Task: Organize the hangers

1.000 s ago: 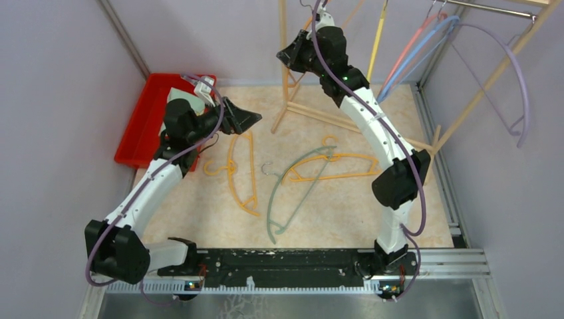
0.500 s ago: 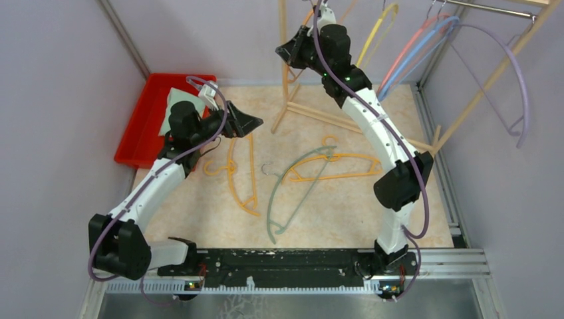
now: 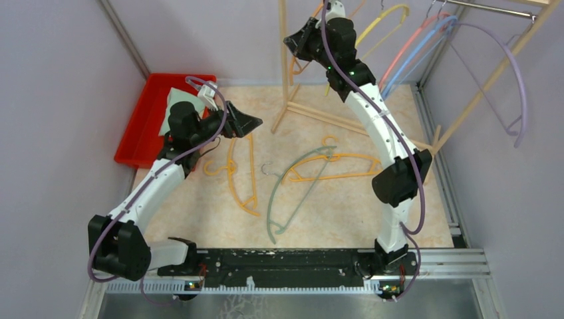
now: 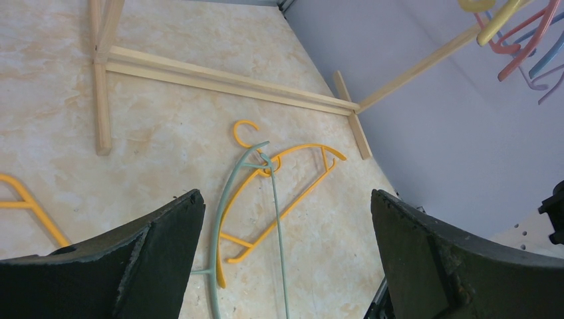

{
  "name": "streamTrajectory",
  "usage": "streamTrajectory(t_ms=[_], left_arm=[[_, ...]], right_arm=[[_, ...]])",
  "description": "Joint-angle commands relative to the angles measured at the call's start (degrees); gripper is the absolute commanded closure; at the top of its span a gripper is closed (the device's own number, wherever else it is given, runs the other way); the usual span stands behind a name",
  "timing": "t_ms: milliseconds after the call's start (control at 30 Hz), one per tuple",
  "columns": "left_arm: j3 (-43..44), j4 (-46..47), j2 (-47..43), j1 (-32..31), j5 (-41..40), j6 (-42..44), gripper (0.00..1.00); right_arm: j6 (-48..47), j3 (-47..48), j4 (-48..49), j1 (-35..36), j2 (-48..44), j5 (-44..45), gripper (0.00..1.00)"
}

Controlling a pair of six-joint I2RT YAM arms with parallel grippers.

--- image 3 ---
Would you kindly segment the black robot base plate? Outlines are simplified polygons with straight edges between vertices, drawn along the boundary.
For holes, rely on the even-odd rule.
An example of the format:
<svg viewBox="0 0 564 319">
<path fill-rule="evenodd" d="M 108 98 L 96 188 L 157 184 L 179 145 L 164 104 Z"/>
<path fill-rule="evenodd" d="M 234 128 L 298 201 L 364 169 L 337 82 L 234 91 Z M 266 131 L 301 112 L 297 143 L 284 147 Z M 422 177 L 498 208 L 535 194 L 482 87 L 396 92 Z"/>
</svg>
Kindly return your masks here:
<svg viewBox="0 0 564 319">
<path fill-rule="evenodd" d="M 198 249 L 160 276 L 194 276 L 206 288 L 360 288 L 376 276 L 413 275 L 409 252 L 384 265 L 372 249 Z"/>
</svg>

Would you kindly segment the yellow-orange plastic hook hanger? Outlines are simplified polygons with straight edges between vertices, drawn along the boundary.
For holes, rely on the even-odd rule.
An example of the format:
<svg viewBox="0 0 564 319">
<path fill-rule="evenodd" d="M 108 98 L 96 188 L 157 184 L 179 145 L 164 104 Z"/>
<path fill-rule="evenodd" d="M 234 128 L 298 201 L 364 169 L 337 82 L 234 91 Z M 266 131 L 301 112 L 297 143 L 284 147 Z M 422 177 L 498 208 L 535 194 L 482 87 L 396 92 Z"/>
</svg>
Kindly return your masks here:
<svg viewBox="0 0 564 319">
<path fill-rule="evenodd" d="M 207 176 L 215 176 L 218 175 L 220 172 L 225 171 L 227 175 L 227 185 L 229 187 L 229 191 L 231 196 L 233 197 L 237 206 L 244 212 L 254 216 L 260 217 L 260 212 L 257 211 L 259 198 L 257 192 L 257 180 L 255 176 L 255 165 L 254 165 L 254 141 L 253 141 L 253 134 L 249 134 L 245 137 L 245 139 L 249 142 L 249 167 L 250 167 L 250 182 L 251 182 L 251 192 L 252 194 L 247 199 L 242 199 L 236 189 L 235 186 L 235 173 L 237 171 L 237 163 L 234 160 L 233 154 L 235 150 L 235 140 L 230 142 L 225 165 L 218 167 L 215 170 L 210 169 L 210 165 L 214 163 L 213 160 L 207 161 L 203 166 L 203 173 Z"/>
</svg>

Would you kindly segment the purple hanger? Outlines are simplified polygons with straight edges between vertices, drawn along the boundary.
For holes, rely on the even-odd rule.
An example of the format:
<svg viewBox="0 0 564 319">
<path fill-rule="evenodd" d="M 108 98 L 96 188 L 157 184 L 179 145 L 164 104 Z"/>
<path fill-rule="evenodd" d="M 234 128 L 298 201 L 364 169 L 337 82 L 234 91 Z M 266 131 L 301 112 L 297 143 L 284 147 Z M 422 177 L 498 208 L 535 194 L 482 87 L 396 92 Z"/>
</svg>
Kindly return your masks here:
<svg viewBox="0 0 564 319">
<path fill-rule="evenodd" d="M 450 136 L 461 126 L 462 122 L 470 115 L 474 107 L 476 107 L 479 104 L 480 100 L 482 98 L 485 98 L 486 102 L 488 103 L 488 105 L 496 115 L 498 122 L 501 124 L 502 128 L 504 129 L 504 132 L 509 136 L 516 137 L 513 147 L 517 149 L 521 145 L 522 140 L 524 139 L 525 133 L 527 131 L 529 108 L 528 108 L 528 99 L 527 99 L 526 88 L 525 88 L 525 81 L 523 79 L 523 75 L 517 63 L 515 55 L 512 53 L 508 45 L 505 42 L 503 42 L 499 36 L 497 36 L 495 33 L 493 33 L 491 30 L 485 27 L 475 25 L 472 23 L 464 23 L 460 21 L 453 23 L 453 25 L 456 25 L 457 27 L 459 26 L 472 27 L 481 30 L 482 32 L 490 36 L 501 47 L 501 49 L 505 53 L 505 58 L 500 62 L 498 67 L 490 74 L 490 77 L 486 80 L 486 83 L 481 84 L 480 81 L 477 79 L 476 75 L 468 66 L 467 62 L 462 58 L 457 48 L 452 44 L 452 38 L 449 37 L 447 43 L 450 45 L 450 48 L 455 52 L 457 57 L 461 60 L 462 64 L 469 72 L 470 76 L 472 77 L 473 81 L 475 82 L 479 90 L 476 93 L 476 95 L 470 100 L 467 106 L 463 109 L 462 113 L 458 116 L 455 122 L 447 129 L 447 132 L 444 133 L 444 135 L 440 138 L 439 143 L 444 144 L 450 138 Z M 490 87 L 493 84 L 496 83 L 497 79 L 505 72 L 505 68 L 507 67 L 507 64 L 511 65 L 516 78 L 520 101 L 521 101 L 521 114 L 512 123 L 505 125 L 503 120 L 501 119 L 501 116 L 494 108 L 486 92 L 490 89 Z"/>
</svg>

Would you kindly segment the green hanger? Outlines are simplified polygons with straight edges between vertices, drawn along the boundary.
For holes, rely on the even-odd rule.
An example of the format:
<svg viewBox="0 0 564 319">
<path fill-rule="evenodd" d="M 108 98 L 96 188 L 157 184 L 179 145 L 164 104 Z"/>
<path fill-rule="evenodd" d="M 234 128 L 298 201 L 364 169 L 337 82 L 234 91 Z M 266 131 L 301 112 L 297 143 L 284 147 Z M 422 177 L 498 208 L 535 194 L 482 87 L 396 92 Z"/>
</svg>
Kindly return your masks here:
<svg viewBox="0 0 564 319">
<path fill-rule="evenodd" d="M 275 182 L 271 190 L 269 201 L 267 204 L 267 212 L 266 212 L 266 231 L 269 240 L 273 245 L 277 243 L 276 234 L 283 234 L 289 228 L 293 220 L 296 218 L 299 210 L 304 205 L 306 200 L 310 197 L 310 194 L 313 192 L 313 190 L 316 188 L 317 184 L 319 183 L 321 174 L 324 172 L 325 168 L 327 167 L 327 164 L 325 164 L 317 173 L 317 175 L 314 177 L 314 180 L 312 181 L 310 187 L 305 192 L 304 196 L 302 196 L 300 202 L 294 208 L 288 220 L 286 220 L 284 224 L 280 224 L 273 219 L 273 206 L 275 203 L 277 191 L 280 188 L 283 180 L 285 179 L 287 174 L 291 171 L 291 168 L 294 168 L 300 161 L 312 158 L 314 155 L 320 155 L 323 158 L 326 158 L 327 161 L 329 161 L 334 158 L 336 149 L 337 149 L 336 145 L 321 146 L 319 148 L 312 149 L 307 153 L 304 153 L 303 155 L 294 159 L 290 164 L 288 164 L 285 167 L 285 169 L 281 173 L 276 175 L 277 181 Z"/>
</svg>

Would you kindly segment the pink hanger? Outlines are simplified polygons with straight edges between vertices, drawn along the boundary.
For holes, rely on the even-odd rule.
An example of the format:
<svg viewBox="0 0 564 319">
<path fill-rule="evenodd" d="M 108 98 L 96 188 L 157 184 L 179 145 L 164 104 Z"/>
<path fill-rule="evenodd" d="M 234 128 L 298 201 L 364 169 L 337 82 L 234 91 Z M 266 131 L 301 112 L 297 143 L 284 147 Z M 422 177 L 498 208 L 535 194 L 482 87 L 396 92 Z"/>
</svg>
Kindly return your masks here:
<svg viewBox="0 0 564 319">
<path fill-rule="evenodd" d="M 398 51 L 398 53 L 393 58 L 392 62 L 389 64 L 388 68 L 382 75 L 382 78 L 380 79 L 380 83 L 379 83 L 379 88 L 381 93 L 384 92 L 386 85 L 390 83 L 388 77 L 391 75 L 391 72 L 393 71 L 394 67 L 400 61 L 400 59 L 407 51 L 407 49 L 411 46 L 411 44 L 419 37 L 420 33 L 425 31 L 427 27 L 429 27 L 432 23 L 441 21 L 442 19 L 445 19 L 446 17 L 450 17 L 450 16 L 451 16 L 450 13 L 442 12 L 441 10 L 439 10 L 438 13 L 435 14 L 434 16 L 426 17 L 423 20 L 422 24 L 411 34 L 408 40 L 403 44 L 401 49 Z"/>
</svg>

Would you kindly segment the blue hanger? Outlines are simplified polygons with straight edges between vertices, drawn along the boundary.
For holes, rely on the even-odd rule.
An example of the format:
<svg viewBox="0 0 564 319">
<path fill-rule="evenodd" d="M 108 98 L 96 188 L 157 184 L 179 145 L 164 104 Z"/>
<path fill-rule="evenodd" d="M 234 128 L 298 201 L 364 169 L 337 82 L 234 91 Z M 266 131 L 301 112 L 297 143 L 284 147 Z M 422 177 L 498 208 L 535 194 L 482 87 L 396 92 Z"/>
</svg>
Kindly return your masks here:
<svg viewBox="0 0 564 319">
<path fill-rule="evenodd" d="M 438 11 L 447 12 L 445 6 L 446 4 L 441 2 Z M 425 31 L 420 33 L 419 37 L 407 49 L 388 77 L 390 83 L 386 85 L 384 92 L 381 93 L 383 98 L 388 98 L 397 86 L 408 80 L 412 73 L 438 48 L 438 45 L 442 44 L 450 36 L 454 28 L 453 23 L 457 20 L 458 18 L 451 14 L 450 17 L 432 23 Z"/>
</svg>

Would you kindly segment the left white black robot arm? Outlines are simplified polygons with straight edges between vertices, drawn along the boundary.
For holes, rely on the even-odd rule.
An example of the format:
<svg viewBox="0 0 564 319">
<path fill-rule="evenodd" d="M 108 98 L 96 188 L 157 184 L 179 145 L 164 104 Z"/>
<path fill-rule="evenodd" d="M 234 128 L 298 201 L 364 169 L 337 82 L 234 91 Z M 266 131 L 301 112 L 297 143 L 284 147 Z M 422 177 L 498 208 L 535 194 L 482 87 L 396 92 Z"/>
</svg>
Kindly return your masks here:
<svg viewBox="0 0 564 319">
<path fill-rule="evenodd" d="M 226 101 L 222 110 L 210 110 L 201 117 L 191 102 L 177 102 L 170 108 L 170 129 L 164 145 L 142 182 L 107 215 L 95 215 L 88 223 L 88 275 L 96 282 L 99 270 L 106 281 L 125 278 L 138 281 L 150 270 L 165 275 L 197 271 L 200 261 L 196 244 L 169 237 L 148 243 L 144 232 L 166 198 L 193 171 L 200 149 L 218 136 L 243 138 L 263 120 L 238 110 Z"/>
</svg>

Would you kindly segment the peach orange hanger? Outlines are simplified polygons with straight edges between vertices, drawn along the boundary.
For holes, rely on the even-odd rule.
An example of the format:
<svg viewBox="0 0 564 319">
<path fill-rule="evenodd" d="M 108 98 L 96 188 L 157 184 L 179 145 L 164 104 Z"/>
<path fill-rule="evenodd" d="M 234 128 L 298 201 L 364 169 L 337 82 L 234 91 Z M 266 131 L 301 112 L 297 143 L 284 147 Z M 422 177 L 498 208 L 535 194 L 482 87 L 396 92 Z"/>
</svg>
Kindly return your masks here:
<svg viewBox="0 0 564 319">
<path fill-rule="evenodd" d="M 347 15 L 347 18 L 352 19 L 357 14 L 357 12 L 365 5 L 365 3 L 366 0 L 362 0 L 360 4 L 357 5 L 356 8 Z M 309 62 L 307 62 L 304 66 L 302 66 L 295 57 L 291 58 L 289 63 L 289 71 L 288 71 L 290 86 L 294 85 L 294 77 L 300 75 L 308 67 L 308 65 Z"/>
</svg>

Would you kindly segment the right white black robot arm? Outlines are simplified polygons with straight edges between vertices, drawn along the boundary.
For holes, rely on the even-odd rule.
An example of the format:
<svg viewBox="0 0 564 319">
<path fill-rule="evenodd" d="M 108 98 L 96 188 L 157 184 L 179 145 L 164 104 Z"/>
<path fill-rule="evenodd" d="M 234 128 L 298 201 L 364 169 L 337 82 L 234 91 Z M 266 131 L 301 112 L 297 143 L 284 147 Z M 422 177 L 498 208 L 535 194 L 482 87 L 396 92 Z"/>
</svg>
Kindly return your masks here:
<svg viewBox="0 0 564 319">
<path fill-rule="evenodd" d="M 374 264 L 393 273 L 408 254 L 408 237 L 422 230 L 426 216 L 424 181 L 432 163 L 429 150 L 419 150 L 393 118 L 368 65 L 357 58 L 356 32 L 350 19 L 327 22 L 314 17 L 283 39 L 291 54 L 315 61 L 328 83 L 354 112 L 378 150 L 382 171 L 372 188 L 382 203 L 382 225 L 375 240 Z"/>
</svg>

